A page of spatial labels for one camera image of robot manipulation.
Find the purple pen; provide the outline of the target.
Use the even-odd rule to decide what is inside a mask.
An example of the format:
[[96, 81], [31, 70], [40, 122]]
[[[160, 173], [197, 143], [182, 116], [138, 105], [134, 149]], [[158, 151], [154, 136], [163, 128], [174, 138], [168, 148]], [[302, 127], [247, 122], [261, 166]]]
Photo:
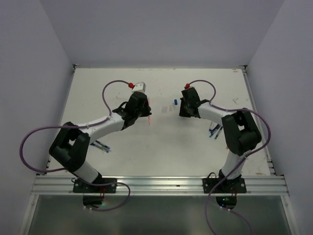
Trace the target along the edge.
[[210, 129], [210, 136], [213, 136], [214, 133], [219, 129], [220, 125], [217, 124], [213, 129]]

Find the dark blue pen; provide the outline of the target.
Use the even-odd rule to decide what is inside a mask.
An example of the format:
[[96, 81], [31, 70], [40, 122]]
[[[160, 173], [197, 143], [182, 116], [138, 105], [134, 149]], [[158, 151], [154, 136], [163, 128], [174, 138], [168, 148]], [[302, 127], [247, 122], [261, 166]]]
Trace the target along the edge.
[[108, 147], [107, 145], [101, 143], [100, 141], [94, 141], [90, 145], [91, 146], [95, 146], [95, 147], [97, 147], [97, 146], [103, 147], [103, 148], [106, 148], [106, 149], [109, 149], [109, 150], [111, 149], [110, 147]]

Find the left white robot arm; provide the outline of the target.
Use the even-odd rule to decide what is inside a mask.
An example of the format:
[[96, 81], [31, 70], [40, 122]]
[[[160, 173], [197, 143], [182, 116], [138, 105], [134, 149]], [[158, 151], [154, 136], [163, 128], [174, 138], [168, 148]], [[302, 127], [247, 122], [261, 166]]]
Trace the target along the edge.
[[126, 102], [114, 109], [109, 116], [93, 121], [86, 128], [67, 122], [52, 143], [49, 154], [67, 171], [79, 177], [90, 192], [102, 186], [102, 175], [87, 160], [89, 145], [94, 141], [132, 126], [138, 118], [151, 114], [147, 95], [133, 92]]

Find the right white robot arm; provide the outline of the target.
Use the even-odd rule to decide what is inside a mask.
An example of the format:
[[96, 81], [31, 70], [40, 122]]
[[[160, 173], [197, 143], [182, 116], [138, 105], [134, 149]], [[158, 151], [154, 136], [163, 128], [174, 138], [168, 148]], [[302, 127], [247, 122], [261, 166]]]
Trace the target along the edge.
[[229, 152], [219, 172], [218, 187], [229, 192], [240, 178], [248, 154], [262, 140], [255, 120], [248, 109], [228, 110], [214, 106], [209, 100], [200, 100], [194, 87], [185, 86], [181, 93], [179, 116], [207, 119], [223, 127]]

